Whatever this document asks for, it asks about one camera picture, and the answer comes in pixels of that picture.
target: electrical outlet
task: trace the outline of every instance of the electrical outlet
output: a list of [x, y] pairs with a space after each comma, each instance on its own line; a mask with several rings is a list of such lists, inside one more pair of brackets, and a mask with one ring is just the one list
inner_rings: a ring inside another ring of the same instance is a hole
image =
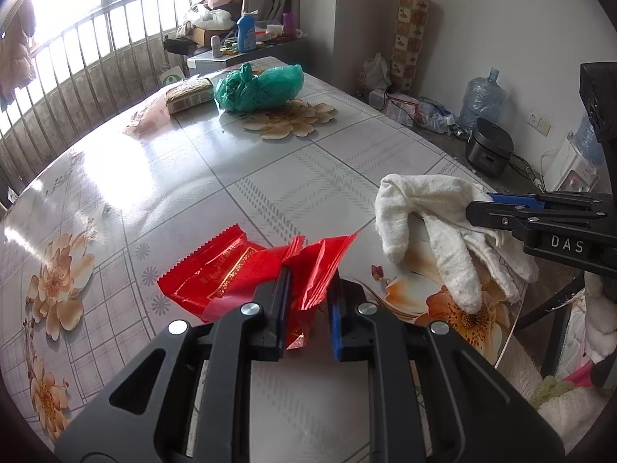
[[542, 117], [538, 115], [535, 110], [531, 110], [527, 115], [527, 124], [531, 125], [534, 129], [537, 129], [541, 118]]
[[538, 123], [538, 132], [542, 135], [548, 135], [548, 131], [550, 131], [550, 122], [546, 118], [541, 118], [540, 123]]

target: pink bottle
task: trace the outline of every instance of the pink bottle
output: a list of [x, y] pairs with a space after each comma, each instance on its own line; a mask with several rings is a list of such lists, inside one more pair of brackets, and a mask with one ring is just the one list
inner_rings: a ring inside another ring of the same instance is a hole
[[283, 33], [285, 33], [290, 40], [295, 40], [295, 13], [286, 12], [283, 14]]

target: white appliance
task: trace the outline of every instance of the white appliance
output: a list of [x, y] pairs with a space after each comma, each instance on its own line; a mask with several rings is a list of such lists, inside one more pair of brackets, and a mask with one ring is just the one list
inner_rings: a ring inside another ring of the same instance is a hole
[[590, 191], [598, 179], [598, 168], [581, 156], [572, 137], [570, 132], [544, 174], [546, 191]]

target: white plastic bag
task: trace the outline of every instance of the white plastic bag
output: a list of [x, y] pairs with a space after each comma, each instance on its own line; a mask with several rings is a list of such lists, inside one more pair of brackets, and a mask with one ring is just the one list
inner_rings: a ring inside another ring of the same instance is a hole
[[164, 64], [161, 66], [161, 70], [163, 71], [163, 74], [160, 74], [158, 77], [160, 78], [160, 83], [163, 86], [183, 81], [184, 78], [186, 78], [180, 66], [171, 67], [169, 64]]
[[375, 54], [373, 60], [365, 61], [358, 76], [358, 83], [360, 88], [367, 91], [386, 89], [388, 85], [392, 84], [390, 77], [388, 77], [388, 64], [379, 52]]
[[231, 20], [231, 14], [226, 10], [208, 10], [208, 8], [201, 3], [197, 3], [190, 7], [188, 12], [184, 14], [183, 22], [184, 24], [190, 22], [192, 26], [197, 26], [205, 30], [231, 29], [235, 25], [235, 22]]

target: plastic bottle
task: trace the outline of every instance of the plastic bottle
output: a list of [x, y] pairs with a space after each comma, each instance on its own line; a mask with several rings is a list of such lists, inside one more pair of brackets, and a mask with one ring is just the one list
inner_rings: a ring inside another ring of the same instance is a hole
[[571, 139], [576, 149], [581, 153], [582, 157], [590, 164], [601, 165], [604, 163], [604, 150], [602, 144], [595, 138], [595, 132], [589, 121], [589, 116], [585, 113], [581, 120], [576, 134]]
[[244, 13], [238, 19], [238, 52], [250, 52], [257, 49], [255, 36], [255, 18], [252, 14]]
[[290, 40], [295, 40], [295, 13], [286, 12], [283, 14], [283, 32]]
[[467, 84], [459, 127], [471, 133], [479, 117], [497, 124], [504, 106], [505, 91], [497, 84], [499, 70], [491, 68], [488, 78], [474, 78]]
[[221, 54], [221, 39], [218, 35], [215, 34], [212, 38], [210, 38], [210, 45], [212, 47], [213, 59], [223, 57], [223, 54]]

